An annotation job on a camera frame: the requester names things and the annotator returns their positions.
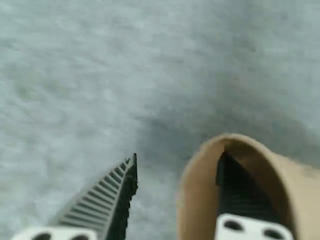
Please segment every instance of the gray carpet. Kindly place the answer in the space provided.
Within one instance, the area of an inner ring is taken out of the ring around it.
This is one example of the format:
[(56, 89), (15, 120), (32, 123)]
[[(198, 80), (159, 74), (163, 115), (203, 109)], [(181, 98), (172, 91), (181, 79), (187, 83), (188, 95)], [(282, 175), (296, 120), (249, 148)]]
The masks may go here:
[(175, 239), (189, 157), (223, 132), (320, 166), (317, 0), (2, 0), (0, 239), (138, 154), (128, 240)]

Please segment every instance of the fabric surface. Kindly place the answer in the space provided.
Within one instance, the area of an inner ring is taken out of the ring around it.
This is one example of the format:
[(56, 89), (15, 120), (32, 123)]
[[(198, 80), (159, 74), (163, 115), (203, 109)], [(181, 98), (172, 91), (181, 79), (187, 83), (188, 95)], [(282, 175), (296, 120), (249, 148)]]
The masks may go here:
[(138, 154), (127, 239), (174, 239), (188, 159), (220, 133), (320, 166), (316, 0), (2, 0), (0, 239)]

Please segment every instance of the handle hole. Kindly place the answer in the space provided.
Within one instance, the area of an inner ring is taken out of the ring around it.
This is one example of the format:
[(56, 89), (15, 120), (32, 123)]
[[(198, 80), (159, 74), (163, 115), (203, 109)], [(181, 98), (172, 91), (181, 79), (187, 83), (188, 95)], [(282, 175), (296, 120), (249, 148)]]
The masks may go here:
[(224, 223), (227, 229), (232, 229), (234, 231), (244, 231), (244, 228), (236, 221), (229, 220)]
[(285, 239), (284, 236), (282, 236), (282, 234), (276, 230), (273, 229), (267, 229), (263, 232), (263, 234), (266, 237), (272, 238), (272, 239), (277, 239), (277, 240), (283, 240)]
[(49, 232), (43, 232), (32, 238), (32, 240), (50, 240), (51, 234)]
[(89, 237), (87, 235), (78, 235), (71, 238), (70, 240), (89, 240)]

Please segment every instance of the black serrations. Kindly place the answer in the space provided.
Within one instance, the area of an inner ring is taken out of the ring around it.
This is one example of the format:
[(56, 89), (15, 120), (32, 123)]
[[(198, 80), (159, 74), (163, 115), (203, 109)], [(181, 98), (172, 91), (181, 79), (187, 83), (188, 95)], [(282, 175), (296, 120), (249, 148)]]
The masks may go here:
[(267, 194), (226, 152), (218, 161), (216, 184), (219, 186), (218, 216), (229, 213), (273, 223), (280, 222)]
[(137, 188), (137, 156), (134, 154), (79, 193), (49, 225), (93, 229), (98, 240), (124, 240), (130, 200)]

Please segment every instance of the tan sheath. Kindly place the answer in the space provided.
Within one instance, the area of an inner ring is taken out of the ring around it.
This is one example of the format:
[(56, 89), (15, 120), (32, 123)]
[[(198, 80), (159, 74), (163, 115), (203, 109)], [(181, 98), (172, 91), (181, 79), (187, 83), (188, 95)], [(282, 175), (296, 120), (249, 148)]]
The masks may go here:
[(177, 193), (177, 239), (213, 240), (218, 204), (217, 162), (228, 151), (268, 194), (296, 240), (320, 240), (320, 170), (270, 151), (240, 134), (203, 144), (182, 174)]

